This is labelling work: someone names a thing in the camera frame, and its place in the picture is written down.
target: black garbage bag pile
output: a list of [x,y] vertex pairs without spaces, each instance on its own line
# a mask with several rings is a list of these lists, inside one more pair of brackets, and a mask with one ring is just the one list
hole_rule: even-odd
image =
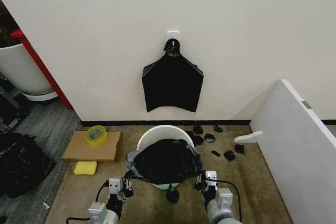
[[19,133],[0,134],[0,193],[9,198],[36,187],[55,165],[34,139]]
[[201,155],[183,139],[162,139],[127,156],[128,178],[153,184],[180,183],[203,170]]

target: trash bag liner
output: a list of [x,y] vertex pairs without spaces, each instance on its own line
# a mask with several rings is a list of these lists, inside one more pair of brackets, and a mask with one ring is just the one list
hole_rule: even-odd
[[127,156],[125,177],[156,185],[180,183],[203,170],[199,152],[183,139],[162,139]]

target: floor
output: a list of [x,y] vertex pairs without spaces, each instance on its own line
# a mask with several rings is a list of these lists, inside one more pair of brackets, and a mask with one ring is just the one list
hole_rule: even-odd
[[8,217],[6,224],[45,223],[49,210],[43,202],[49,205],[54,202],[67,169],[60,157],[79,121],[74,110],[65,109],[56,100],[49,105],[32,105],[29,116],[15,128],[15,132],[36,136],[35,141],[56,162],[56,167],[34,190],[15,199],[0,196],[0,216]]
[[[60,157],[73,131],[82,128],[79,121],[73,110],[66,110],[61,102],[55,101],[49,105],[33,105],[30,115],[15,129],[22,134],[37,136],[38,145],[55,160],[57,165],[51,174],[31,192],[16,199],[0,196],[0,216],[8,217],[6,224],[45,222],[56,224],[65,223],[69,216],[87,217],[87,208],[94,200],[101,183],[106,178],[124,174],[125,155],[136,148],[140,136],[150,128],[150,126],[109,127],[124,133],[118,162],[99,164],[94,176],[76,176],[72,173],[74,164],[67,165],[60,160]],[[230,180],[238,186],[242,196],[243,223],[291,223],[257,145],[246,145],[246,153],[236,154],[236,159],[231,162],[223,156],[216,157],[211,154],[211,150],[223,153],[225,150],[233,149],[233,139],[236,136],[250,133],[248,126],[223,126],[222,128],[223,133],[215,133],[217,139],[215,143],[203,143],[197,147],[197,150],[202,155],[206,169],[217,170],[218,178]],[[328,128],[334,134],[336,133],[336,126],[328,126]],[[204,129],[205,133],[212,132],[210,126],[205,126]],[[134,181],[135,196],[124,204],[120,223],[135,221],[137,223],[207,223],[203,199],[193,190],[193,183],[194,180],[189,179],[177,187],[180,198],[178,203],[173,205],[167,202],[164,192],[148,183]],[[107,192],[104,189],[100,201],[106,200],[106,197]],[[47,210],[43,206],[44,202],[51,208]],[[233,211],[237,216],[236,201]]]
[[[67,217],[88,217],[87,209],[94,201],[98,188],[105,179],[119,177],[126,172],[124,157],[129,151],[136,149],[141,135],[150,129],[150,126],[108,128],[124,133],[118,162],[99,164],[94,176],[74,175],[75,165],[69,164],[47,224],[64,223]],[[181,128],[191,129],[190,126],[181,126]],[[201,153],[205,169],[217,170],[219,179],[229,180],[237,185],[242,196],[243,223],[292,223],[257,144],[246,145],[245,154],[236,153],[236,159],[231,162],[223,155],[217,157],[211,153],[211,150],[221,154],[226,150],[233,150],[233,139],[251,132],[249,126],[222,126],[222,128],[223,133],[215,133],[212,126],[204,126],[204,133],[215,134],[216,142],[212,144],[204,142],[196,149]],[[169,203],[165,193],[151,184],[137,180],[132,182],[134,197],[124,204],[119,223],[135,221],[137,223],[208,223],[203,197],[193,190],[194,179],[188,179],[178,185],[180,198],[176,205]],[[107,189],[104,189],[100,201],[104,202],[106,199]],[[237,217],[236,199],[237,197],[235,197],[233,211]]]

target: black trash bag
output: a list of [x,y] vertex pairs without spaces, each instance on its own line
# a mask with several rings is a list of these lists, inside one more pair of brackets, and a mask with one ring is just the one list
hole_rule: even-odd
[[181,183],[203,170],[201,155],[183,139],[162,139],[127,156],[125,177],[156,185]]
[[164,51],[163,57],[143,69],[147,112],[161,106],[196,112],[203,83],[202,71],[181,55],[178,40],[169,39]]
[[9,198],[16,198],[32,190],[55,165],[34,138],[19,133],[0,135],[0,191]]

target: roll of tape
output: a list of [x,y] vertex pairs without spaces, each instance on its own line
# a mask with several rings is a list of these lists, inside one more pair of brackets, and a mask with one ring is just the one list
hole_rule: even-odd
[[96,125],[88,129],[85,133],[85,140],[91,146],[99,146],[107,139],[107,132],[103,126]]

